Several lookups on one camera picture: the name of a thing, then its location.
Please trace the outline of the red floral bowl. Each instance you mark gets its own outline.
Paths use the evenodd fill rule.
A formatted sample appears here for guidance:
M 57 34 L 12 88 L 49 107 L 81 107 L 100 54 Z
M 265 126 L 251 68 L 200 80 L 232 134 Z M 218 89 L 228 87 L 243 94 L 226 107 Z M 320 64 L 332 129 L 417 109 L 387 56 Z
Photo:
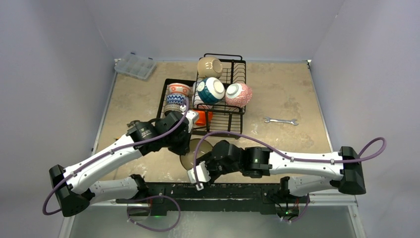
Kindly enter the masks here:
M 171 83 L 168 85 L 170 94 L 178 93 L 188 97 L 191 93 L 191 87 L 182 83 Z

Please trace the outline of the brown beige bowl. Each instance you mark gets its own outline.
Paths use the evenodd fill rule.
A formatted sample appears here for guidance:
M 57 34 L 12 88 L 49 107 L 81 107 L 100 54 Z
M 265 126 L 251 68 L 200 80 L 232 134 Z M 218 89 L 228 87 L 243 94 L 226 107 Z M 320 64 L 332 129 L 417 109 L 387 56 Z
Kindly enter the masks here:
M 163 113 L 167 116 L 170 112 L 182 112 L 179 104 L 166 104 Z

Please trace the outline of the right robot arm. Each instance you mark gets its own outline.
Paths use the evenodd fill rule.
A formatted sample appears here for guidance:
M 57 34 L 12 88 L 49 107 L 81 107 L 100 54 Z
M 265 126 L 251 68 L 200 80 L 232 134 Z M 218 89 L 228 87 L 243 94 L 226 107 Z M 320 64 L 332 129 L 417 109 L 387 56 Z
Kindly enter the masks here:
M 338 152 L 311 154 L 275 152 L 267 147 L 240 148 L 222 140 L 212 150 L 194 162 L 190 181 L 197 190 L 211 184 L 221 175 L 240 172 L 245 177 L 298 174 L 303 178 L 289 178 L 278 188 L 279 198 L 285 202 L 315 191 L 337 189 L 340 193 L 366 193 L 359 156 L 352 147 L 343 146 Z

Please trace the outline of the orange white bowl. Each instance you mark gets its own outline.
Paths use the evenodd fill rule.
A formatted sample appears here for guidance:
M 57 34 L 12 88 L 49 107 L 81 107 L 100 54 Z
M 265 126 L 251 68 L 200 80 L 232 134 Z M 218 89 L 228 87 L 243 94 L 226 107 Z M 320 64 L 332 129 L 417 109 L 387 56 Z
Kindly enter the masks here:
M 213 112 L 210 111 L 195 111 L 198 113 L 199 118 L 195 122 L 197 126 L 206 126 L 213 118 Z

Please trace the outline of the cream beige bowl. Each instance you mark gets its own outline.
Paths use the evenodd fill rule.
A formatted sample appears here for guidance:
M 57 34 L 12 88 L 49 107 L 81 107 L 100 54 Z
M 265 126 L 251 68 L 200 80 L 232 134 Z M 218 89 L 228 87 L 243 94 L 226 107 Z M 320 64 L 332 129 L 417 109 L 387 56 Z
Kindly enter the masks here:
M 199 78 L 220 78 L 223 72 L 223 65 L 216 57 L 203 57 L 198 61 L 197 72 Z

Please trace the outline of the teal white bowl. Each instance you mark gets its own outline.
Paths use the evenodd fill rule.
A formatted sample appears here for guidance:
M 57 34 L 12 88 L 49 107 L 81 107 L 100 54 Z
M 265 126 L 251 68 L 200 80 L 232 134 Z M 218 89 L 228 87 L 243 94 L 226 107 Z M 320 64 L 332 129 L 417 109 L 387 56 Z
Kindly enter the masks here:
M 199 81 L 196 86 L 196 92 L 206 104 L 218 103 L 225 96 L 223 83 L 215 77 L 207 77 Z

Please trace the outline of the grey floral black bowl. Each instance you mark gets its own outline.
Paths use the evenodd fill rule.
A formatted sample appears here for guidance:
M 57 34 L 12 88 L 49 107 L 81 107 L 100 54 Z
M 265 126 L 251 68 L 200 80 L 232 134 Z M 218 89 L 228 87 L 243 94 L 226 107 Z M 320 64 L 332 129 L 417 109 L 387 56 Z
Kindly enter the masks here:
M 245 83 L 233 83 L 225 92 L 225 102 L 229 106 L 244 108 L 251 100 L 252 88 Z

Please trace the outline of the black wire dish rack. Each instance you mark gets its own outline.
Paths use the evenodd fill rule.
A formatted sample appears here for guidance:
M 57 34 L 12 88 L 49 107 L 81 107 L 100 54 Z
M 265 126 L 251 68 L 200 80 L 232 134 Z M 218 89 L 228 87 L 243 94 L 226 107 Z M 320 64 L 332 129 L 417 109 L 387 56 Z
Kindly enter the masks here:
M 227 88 L 233 83 L 246 83 L 246 61 L 241 55 L 230 54 L 212 54 L 206 53 L 205 57 L 216 57 L 223 65 L 222 76 L 219 79 Z M 166 97 L 169 94 L 169 85 L 172 83 L 181 83 L 192 87 L 199 80 L 196 76 L 195 80 L 171 79 L 164 81 L 157 118 L 164 118 L 164 106 L 166 105 Z M 205 113 L 205 124 L 194 125 L 192 133 L 198 136 L 204 136 L 213 131 L 231 131 L 241 134 L 243 132 L 243 116 L 246 107 L 230 106 L 224 99 L 216 104 L 199 103 L 195 95 L 189 97 L 190 109 Z

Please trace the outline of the white ribbed bowl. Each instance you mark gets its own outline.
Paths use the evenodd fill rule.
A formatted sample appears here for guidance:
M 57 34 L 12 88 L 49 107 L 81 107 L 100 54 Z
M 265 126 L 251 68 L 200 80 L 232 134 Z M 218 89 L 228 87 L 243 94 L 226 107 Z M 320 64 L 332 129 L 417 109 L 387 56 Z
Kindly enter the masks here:
M 192 88 L 192 95 L 194 96 L 195 95 L 195 93 L 196 93 L 196 89 L 197 89 L 197 86 L 198 86 L 198 84 L 201 82 L 201 80 L 198 80 L 198 81 L 195 81 L 194 83 L 193 83 L 193 86 L 191 87 Z

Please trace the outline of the red patterned black bowl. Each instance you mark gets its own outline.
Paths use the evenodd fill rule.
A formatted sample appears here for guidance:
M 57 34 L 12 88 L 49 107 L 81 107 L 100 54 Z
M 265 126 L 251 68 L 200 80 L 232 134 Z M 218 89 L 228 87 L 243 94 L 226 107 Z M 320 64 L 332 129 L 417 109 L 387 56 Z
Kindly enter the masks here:
M 166 96 L 166 103 L 168 105 L 183 105 L 187 96 L 181 93 L 170 93 Z

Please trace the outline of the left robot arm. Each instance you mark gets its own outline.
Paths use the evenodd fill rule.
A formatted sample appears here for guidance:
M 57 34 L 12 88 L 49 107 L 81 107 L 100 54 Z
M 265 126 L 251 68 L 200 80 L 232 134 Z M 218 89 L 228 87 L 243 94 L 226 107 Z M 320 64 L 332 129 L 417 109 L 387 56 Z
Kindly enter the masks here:
M 102 177 L 161 148 L 185 155 L 189 151 L 192 126 L 198 117 L 193 110 L 172 111 L 163 119 L 137 122 L 99 153 L 72 166 L 53 166 L 49 170 L 53 190 L 48 198 L 56 196 L 59 212 L 64 217 L 74 216 L 92 204 L 107 200 L 145 201 L 148 190 L 140 175 L 109 181 L 102 181 Z

